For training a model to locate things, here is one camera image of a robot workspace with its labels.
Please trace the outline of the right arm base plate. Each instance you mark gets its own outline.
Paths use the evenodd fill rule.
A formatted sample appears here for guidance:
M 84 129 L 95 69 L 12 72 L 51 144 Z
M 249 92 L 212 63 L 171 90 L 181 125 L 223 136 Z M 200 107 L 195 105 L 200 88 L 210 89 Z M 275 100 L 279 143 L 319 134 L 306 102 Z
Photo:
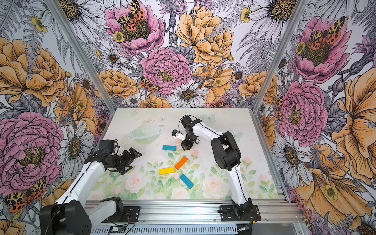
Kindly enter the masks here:
M 238 221 L 245 221 L 245 222 L 259 222 L 261 221 L 261 215 L 259 212 L 259 208 L 257 205 L 253 205 L 250 211 L 242 216 L 237 216 L 234 212 L 233 206 L 228 205 L 221 205 L 217 212 L 220 214 L 221 222 L 238 222 Z

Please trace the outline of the orange block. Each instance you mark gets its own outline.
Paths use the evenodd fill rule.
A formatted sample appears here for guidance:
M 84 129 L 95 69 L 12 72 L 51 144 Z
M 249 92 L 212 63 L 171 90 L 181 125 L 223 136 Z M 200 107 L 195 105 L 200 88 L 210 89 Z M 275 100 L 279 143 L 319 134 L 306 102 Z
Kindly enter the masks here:
M 175 168 L 179 170 L 186 162 L 188 161 L 187 157 L 183 157 L 176 165 Z

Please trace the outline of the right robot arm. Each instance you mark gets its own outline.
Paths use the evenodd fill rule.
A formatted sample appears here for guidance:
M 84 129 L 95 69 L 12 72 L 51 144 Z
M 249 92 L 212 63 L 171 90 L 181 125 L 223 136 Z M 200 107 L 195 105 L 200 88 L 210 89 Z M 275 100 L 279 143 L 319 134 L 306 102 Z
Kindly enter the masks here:
M 227 212 L 239 221 L 257 220 L 256 206 L 247 193 L 241 174 L 241 152 L 231 132 L 218 132 L 204 124 L 192 115 L 184 115 L 180 124 L 186 133 L 174 130 L 172 135 L 182 140 L 183 150 L 190 150 L 199 138 L 208 140 L 211 144 L 214 160 L 219 168 L 224 169 L 231 190 L 233 211 Z

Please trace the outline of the long yellow block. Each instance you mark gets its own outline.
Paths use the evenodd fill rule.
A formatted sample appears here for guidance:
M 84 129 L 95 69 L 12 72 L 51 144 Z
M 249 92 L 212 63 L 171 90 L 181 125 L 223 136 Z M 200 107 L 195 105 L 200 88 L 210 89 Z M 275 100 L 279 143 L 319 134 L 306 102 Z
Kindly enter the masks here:
M 174 172 L 175 172 L 175 167 L 168 167 L 168 168 L 159 169 L 160 175 L 173 174 Z

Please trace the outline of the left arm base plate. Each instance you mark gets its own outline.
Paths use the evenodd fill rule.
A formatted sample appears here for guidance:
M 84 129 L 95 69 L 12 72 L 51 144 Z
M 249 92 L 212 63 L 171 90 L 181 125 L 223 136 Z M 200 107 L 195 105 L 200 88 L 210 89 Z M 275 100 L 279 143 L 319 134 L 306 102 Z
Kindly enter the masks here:
M 115 215 L 105 219 L 103 223 L 135 223 L 139 221 L 141 208 L 139 206 L 126 206 Z

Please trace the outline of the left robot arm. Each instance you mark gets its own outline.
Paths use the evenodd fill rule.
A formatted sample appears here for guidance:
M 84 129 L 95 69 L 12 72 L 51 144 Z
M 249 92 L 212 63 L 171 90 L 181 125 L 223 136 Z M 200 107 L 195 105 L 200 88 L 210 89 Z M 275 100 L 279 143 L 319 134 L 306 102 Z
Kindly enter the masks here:
M 118 154 L 116 140 L 102 140 L 99 149 L 84 162 L 83 168 L 69 188 L 52 205 L 42 208 L 40 229 L 43 235 L 89 235 L 103 222 L 114 223 L 122 233 L 129 224 L 139 221 L 140 207 L 125 207 L 120 197 L 100 201 L 91 211 L 85 210 L 88 197 L 98 179 L 107 171 L 124 175 L 142 154 L 133 148 Z

